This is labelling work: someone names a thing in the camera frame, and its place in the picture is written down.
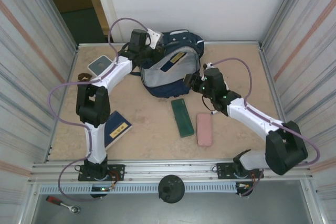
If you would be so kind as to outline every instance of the red handle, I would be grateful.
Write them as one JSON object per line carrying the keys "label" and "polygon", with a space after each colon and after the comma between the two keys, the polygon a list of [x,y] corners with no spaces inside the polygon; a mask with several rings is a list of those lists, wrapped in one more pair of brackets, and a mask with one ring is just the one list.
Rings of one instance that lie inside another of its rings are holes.
{"label": "red handle", "polygon": [[55,197],[53,197],[53,196],[48,196],[47,198],[46,198],[46,201],[48,201],[48,202],[50,202],[50,203],[53,203],[53,204],[55,204],[55,205],[61,205],[61,203],[62,203],[62,201],[60,200],[60,199],[58,199],[58,198],[55,198]]}

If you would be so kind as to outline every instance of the wrench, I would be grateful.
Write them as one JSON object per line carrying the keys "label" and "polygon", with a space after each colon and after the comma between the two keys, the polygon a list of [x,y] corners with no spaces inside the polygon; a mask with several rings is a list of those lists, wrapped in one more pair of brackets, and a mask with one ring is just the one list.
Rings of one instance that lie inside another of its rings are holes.
{"label": "wrench", "polygon": [[48,196],[46,198],[46,201],[55,204],[55,205],[59,205],[59,206],[64,206],[66,208],[68,208],[70,210],[70,212],[72,212],[73,214],[78,214],[80,212],[80,208],[78,206],[69,206],[67,204],[64,204],[63,201],[61,201],[58,198],[55,198],[53,196]]}

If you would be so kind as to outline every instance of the pink eraser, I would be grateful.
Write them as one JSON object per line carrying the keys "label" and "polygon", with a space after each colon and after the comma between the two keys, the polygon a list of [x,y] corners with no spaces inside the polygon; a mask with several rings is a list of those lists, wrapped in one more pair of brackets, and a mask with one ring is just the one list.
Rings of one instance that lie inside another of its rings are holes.
{"label": "pink eraser", "polygon": [[210,113],[197,114],[197,143],[199,146],[212,145],[212,118]]}

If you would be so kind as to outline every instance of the corrugated metal wall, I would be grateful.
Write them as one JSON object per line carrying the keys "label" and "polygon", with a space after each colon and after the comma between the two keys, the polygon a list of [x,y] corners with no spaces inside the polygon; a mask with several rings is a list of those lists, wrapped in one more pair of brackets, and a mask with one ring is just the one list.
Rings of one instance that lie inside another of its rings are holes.
{"label": "corrugated metal wall", "polygon": [[[76,48],[49,0],[0,0],[0,223],[13,223],[33,162],[55,125],[49,90],[68,79]],[[63,92],[52,98],[59,108]]]}
{"label": "corrugated metal wall", "polygon": [[[321,150],[312,166],[329,220],[336,222],[336,0],[290,0],[264,41],[287,120]],[[315,156],[308,147],[310,155]]]}

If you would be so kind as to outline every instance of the yellow label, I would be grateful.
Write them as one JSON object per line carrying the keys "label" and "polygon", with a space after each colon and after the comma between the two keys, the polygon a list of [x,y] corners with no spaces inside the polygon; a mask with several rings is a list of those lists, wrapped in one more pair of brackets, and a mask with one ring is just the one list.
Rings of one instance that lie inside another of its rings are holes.
{"label": "yellow label", "polygon": [[127,128],[127,124],[124,122],[122,123],[118,128],[116,128],[112,133],[110,134],[111,138],[115,138],[118,136],[123,130]]}
{"label": "yellow label", "polygon": [[179,52],[177,55],[174,56],[173,59],[170,60],[171,63],[177,62],[179,59],[182,58],[182,56],[185,55],[185,52]]}

